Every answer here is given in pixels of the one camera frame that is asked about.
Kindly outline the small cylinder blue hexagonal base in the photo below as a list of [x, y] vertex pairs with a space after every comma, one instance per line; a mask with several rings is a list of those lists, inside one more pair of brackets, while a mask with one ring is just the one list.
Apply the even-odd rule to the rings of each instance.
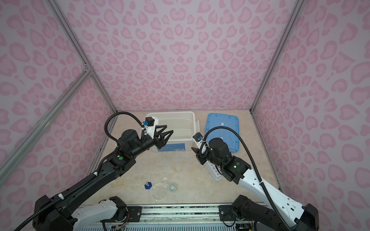
[[146, 190], [150, 190], [152, 188], [151, 182], [146, 181], [144, 177], [142, 177], [141, 180], [144, 182], [144, 187]]

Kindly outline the clear glass petri dish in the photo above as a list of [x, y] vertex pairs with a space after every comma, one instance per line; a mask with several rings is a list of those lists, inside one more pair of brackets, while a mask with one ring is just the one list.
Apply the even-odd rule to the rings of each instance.
[[157, 183], [151, 188], [151, 196], [155, 200], [163, 200], [167, 196], [168, 187], [164, 183]]

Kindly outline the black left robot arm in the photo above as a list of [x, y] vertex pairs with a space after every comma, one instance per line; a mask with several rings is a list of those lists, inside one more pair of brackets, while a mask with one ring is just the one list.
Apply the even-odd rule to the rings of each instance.
[[156, 146], [163, 148], [173, 134], [165, 125], [155, 126], [154, 135], [139, 138], [135, 130], [126, 130], [118, 139], [117, 148], [107, 160], [100, 163], [93, 173], [51, 198], [43, 196], [35, 204], [36, 217], [32, 226], [37, 231], [73, 230], [77, 218], [72, 214], [93, 194], [108, 183], [125, 174], [135, 163], [136, 157]]

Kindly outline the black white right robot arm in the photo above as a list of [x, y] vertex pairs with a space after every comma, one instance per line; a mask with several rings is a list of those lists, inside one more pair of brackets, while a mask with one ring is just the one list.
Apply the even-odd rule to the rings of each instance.
[[221, 138], [204, 141], [198, 132], [193, 136], [192, 148], [202, 164], [211, 163], [229, 182], [252, 192], [264, 202], [253, 202], [239, 195], [231, 205], [235, 219], [251, 219], [275, 231], [317, 231], [320, 228], [319, 212], [312, 205], [302, 205], [265, 181], [250, 164], [233, 156]]

